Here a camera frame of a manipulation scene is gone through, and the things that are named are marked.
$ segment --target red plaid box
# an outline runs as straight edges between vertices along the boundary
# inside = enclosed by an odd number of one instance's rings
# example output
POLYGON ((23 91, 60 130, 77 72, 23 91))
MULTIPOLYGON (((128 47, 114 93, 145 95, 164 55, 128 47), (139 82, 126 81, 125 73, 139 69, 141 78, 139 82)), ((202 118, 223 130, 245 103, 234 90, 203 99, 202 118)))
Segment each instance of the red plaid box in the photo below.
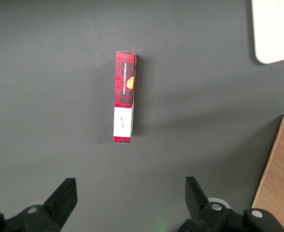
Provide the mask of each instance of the red plaid box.
POLYGON ((114 142, 130 143, 133 124, 134 83, 137 57, 133 52, 116 52, 114 142))

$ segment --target gray surface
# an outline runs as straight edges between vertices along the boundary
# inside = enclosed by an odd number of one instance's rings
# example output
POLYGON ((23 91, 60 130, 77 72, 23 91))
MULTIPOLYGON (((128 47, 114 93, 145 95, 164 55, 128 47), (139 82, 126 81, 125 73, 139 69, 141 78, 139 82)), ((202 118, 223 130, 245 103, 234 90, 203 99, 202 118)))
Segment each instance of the gray surface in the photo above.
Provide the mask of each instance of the gray surface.
POLYGON ((284 114, 250 1, 0 1, 0 211, 76 177, 70 231, 171 232, 185 176, 251 205, 284 114), (134 135, 113 144, 115 51, 138 54, 134 135))

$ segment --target white label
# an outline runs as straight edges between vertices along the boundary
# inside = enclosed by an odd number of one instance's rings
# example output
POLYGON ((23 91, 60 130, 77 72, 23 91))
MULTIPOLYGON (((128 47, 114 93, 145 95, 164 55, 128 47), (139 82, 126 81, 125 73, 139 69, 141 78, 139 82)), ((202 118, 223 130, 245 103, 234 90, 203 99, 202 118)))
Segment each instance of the white label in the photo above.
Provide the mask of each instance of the white label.
POLYGON ((114 108, 114 136, 130 137, 133 108, 114 108))

